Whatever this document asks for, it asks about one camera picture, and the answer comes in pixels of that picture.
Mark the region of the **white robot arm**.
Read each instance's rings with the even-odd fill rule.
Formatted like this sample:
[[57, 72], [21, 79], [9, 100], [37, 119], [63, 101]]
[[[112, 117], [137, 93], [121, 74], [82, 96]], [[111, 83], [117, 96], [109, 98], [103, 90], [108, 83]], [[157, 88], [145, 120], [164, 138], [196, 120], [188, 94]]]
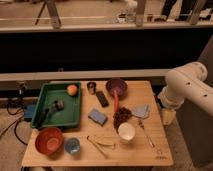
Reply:
[[170, 125], [185, 100], [190, 100], [213, 117], [213, 87], [205, 83], [208, 71], [201, 62], [191, 62], [169, 70], [166, 85], [158, 95], [164, 125]]

